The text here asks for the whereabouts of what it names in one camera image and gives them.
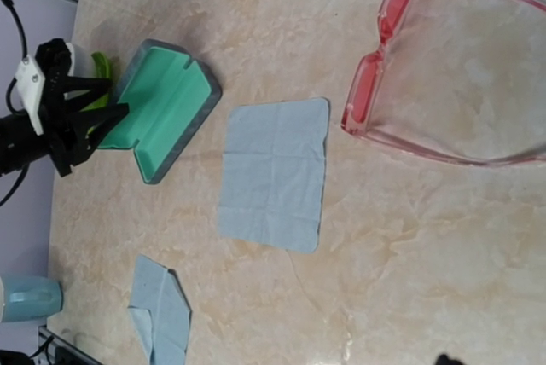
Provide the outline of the grey-blue glasses case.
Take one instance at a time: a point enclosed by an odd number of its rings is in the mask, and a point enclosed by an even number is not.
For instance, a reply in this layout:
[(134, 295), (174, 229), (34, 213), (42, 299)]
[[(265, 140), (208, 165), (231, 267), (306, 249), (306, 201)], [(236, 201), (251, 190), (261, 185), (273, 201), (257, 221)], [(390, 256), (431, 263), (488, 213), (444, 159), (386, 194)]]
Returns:
[(131, 150), (143, 181), (159, 183), (218, 104), (212, 69), (181, 46), (146, 39), (117, 83), (112, 103), (130, 112), (101, 150)]

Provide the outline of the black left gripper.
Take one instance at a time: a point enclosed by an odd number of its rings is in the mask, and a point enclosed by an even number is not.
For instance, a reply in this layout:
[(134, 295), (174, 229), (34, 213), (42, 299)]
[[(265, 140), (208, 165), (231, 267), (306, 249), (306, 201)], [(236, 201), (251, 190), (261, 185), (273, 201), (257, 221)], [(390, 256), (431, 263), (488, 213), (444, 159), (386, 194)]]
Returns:
[(47, 153), (59, 175), (65, 177), (89, 159), (129, 113), (129, 105), (87, 110), (111, 90), (113, 81), (69, 76), (71, 59), (63, 40), (39, 45), (35, 59), (46, 77), (38, 112), (44, 128), (40, 153)]

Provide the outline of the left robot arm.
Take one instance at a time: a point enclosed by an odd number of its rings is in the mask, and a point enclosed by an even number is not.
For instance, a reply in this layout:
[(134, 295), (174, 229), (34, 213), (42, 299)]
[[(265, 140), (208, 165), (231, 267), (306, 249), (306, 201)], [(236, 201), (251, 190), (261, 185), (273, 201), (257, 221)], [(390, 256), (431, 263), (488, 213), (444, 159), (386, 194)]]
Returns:
[(21, 114), (1, 119), (1, 173), (50, 157), (60, 176), (72, 172), (98, 149), (108, 133), (130, 112), (127, 103), (90, 109), (107, 95), (113, 81), (69, 74), (72, 57), (66, 43), (55, 38), (38, 47), (22, 67), (35, 66), (30, 84), (38, 87), (38, 103)]

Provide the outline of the square light blue cloth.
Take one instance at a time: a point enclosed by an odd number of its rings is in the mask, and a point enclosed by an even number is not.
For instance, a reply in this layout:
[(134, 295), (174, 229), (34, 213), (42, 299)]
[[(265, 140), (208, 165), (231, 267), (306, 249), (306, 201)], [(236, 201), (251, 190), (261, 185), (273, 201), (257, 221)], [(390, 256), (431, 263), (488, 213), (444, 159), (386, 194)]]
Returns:
[(228, 118), (218, 232), (312, 253), (319, 242), (327, 99), (240, 106)]

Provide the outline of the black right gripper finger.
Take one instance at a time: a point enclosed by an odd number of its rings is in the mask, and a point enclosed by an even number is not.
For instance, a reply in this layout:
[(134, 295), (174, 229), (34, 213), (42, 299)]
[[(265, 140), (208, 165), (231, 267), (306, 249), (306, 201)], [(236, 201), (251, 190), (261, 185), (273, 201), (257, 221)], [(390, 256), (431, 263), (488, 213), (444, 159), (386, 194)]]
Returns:
[(463, 362), (456, 358), (452, 358), (447, 354), (441, 354), (437, 357), (434, 365), (465, 365)]

